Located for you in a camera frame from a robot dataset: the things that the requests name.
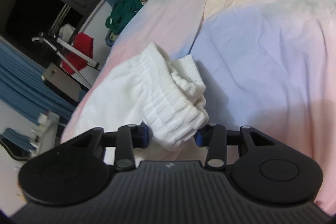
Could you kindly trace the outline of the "white track pants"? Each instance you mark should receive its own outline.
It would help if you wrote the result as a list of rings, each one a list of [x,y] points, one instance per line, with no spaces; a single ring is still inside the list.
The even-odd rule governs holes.
[[[134,149],[135,161],[200,160],[194,135],[207,124],[206,86],[193,57],[171,60],[156,44],[113,68],[94,89],[67,131],[73,138],[94,127],[116,131],[128,124],[151,129],[146,149]]]

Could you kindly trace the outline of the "wavy black frame mirror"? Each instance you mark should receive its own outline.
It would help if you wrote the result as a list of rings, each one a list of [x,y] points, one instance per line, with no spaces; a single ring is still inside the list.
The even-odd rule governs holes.
[[[31,139],[11,128],[6,128],[1,134],[1,146],[9,156],[16,161],[28,161],[31,158],[31,151],[35,147],[30,143]]]

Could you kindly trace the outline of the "green hoodie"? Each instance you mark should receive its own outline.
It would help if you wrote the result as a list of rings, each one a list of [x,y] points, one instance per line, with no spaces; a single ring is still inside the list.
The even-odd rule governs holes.
[[[105,21],[106,28],[118,35],[143,7],[140,0],[119,0]]]

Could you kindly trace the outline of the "left blue curtain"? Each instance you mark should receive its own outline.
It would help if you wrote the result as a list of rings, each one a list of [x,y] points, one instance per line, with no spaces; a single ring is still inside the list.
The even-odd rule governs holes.
[[[67,123],[75,107],[45,86],[44,69],[5,42],[1,42],[0,53],[1,100],[35,124],[48,111]]]

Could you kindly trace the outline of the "dark window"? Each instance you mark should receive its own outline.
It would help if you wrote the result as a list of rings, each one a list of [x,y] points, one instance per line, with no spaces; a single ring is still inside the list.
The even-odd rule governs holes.
[[[1,36],[21,53],[43,67],[59,63],[45,43],[34,42],[40,34],[56,35],[69,24],[76,35],[101,0],[1,0]]]

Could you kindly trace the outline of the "pastel tie-dye bed sheet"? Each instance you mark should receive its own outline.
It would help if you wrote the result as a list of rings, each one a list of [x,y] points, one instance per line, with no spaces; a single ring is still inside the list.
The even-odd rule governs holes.
[[[159,46],[193,57],[209,121],[250,125],[313,158],[317,196],[335,213],[335,0],[149,0],[123,29],[90,91],[116,66]]]

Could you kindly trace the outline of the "white dressing table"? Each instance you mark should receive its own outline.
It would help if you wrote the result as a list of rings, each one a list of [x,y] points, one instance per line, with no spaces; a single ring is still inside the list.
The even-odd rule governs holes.
[[[35,151],[31,151],[30,159],[54,148],[59,116],[53,112],[41,114],[38,118],[38,123],[26,135],[31,139],[30,143],[35,147]],[[26,204],[26,199],[18,182],[19,171],[26,162],[12,159],[1,146],[1,211],[5,215],[13,215]]]

